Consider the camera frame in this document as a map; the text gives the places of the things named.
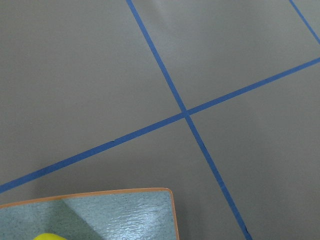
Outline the grey square plate orange rim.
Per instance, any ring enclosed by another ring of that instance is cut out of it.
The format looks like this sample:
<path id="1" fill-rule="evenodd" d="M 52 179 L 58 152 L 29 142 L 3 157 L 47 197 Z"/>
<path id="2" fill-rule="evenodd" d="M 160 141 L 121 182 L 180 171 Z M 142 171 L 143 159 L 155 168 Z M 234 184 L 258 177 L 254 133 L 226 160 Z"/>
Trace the grey square plate orange rim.
<path id="1" fill-rule="evenodd" d="M 177 240 L 173 193 L 134 188 L 58 195 L 0 207 L 3 240 Z"/>

